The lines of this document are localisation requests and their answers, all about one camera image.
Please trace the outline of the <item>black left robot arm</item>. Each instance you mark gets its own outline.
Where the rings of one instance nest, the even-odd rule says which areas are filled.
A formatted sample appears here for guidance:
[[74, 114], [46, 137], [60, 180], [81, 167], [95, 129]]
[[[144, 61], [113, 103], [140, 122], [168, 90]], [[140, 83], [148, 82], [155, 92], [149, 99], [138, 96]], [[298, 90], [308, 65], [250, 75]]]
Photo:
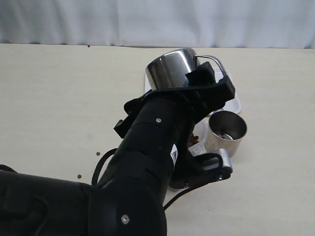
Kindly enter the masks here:
[[229, 76], [216, 81], [206, 62], [188, 85], [156, 89], [127, 102], [115, 125], [118, 148], [98, 162], [91, 184], [20, 174], [0, 167], [3, 236], [164, 236], [170, 183], [186, 193], [229, 178], [216, 153], [188, 151], [194, 126], [235, 96]]

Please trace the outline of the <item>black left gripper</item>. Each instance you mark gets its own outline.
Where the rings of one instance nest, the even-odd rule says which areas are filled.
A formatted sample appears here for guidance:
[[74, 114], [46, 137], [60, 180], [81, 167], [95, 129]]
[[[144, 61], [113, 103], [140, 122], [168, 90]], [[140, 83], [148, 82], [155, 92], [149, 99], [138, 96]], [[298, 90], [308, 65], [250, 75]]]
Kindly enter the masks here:
[[116, 133], [123, 138], [137, 123], [157, 125], [157, 118], [161, 119], [159, 126], [172, 129], [184, 121], [196, 124], [235, 97], [229, 76], [223, 76], [216, 84], [215, 71], [209, 62], [187, 73], [186, 78], [189, 87], [150, 90], [128, 101], [124, 105], [127, 117], [114, 126]]

